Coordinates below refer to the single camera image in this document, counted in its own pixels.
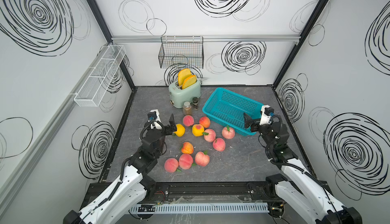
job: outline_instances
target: black frame post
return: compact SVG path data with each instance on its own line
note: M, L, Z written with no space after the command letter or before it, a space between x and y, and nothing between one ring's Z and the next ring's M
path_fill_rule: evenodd
M291 63L293 62L295 56L298 54L298 52L299 52L300 48L302 47L303 43L305 42L306 38L309 36L312 28L315 25L315 22L317 21L321 12L324 10L328 1L329 0L319 0L318 1L317 5L315 6L314 11L312 12L309 20L307 21L305 27L303 28L303 30L301 32L301 38L300 38L298 44L295 45L293 47L293 49L291 50L289 56L287 57L286 61L284 62L278 76L276 77L276 79L272 85L274 90L280 84L281 80L283 79L283 76L285 75L285 73L289 69Z
M87 2L88 2L88 5L89 5L93 15L95 16L96 22L98 23L100 30L103 33L106 41L109 43L112 42L112 35L110 32L110 29L108 28L107 23L105 22L103 15L100 12L100 9L99 9L99 6L98 6L96 0L87 0ZM129 70L127 70L126 66L123 63L120 63L120 69L121 69L124 77L126 78L127 83L130 86L130 89L134 92L136 88L135 88L133 80L131 79Z

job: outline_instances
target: teal basket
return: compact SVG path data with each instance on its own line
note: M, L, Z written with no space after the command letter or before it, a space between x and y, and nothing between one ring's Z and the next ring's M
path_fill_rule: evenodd
M229 125L243 136L255 135L250 128L244 128L244 113L251 118L261 117L263 104L224 88L217 88L206 101L202 111L212 121L222 126Z

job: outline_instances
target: glass jar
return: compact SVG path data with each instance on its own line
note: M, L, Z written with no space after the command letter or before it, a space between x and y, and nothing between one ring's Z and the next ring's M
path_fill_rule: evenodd
M198 98L197 97L192 98L192 104L193 104L193 108L195 110L197 110L198 109Z
M191 103L189 101L184 102L183 113L185 116L192 114L192 106L191 106Z

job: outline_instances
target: aluminum rail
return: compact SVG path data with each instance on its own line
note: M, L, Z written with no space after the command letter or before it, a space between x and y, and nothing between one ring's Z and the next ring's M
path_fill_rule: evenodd
M175 40L176 42L192 42L193 37L203 37L203 42L230 42L230 41L291 41L298 42L300 35L177 35L177 36L153 36L153 35L138 35L138 36L113 36L112 42L119 43L153 43L163 42L167 39L168 42Z

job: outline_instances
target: toaster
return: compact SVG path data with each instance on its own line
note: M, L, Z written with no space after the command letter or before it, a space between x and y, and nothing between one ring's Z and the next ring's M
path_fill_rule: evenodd
M182 90L179 86L179 82L175 81L168 87L169 97L171 104L176 108L182 108L184 102L192 102L193 97L200 98L200 80L196 80L196 83Z

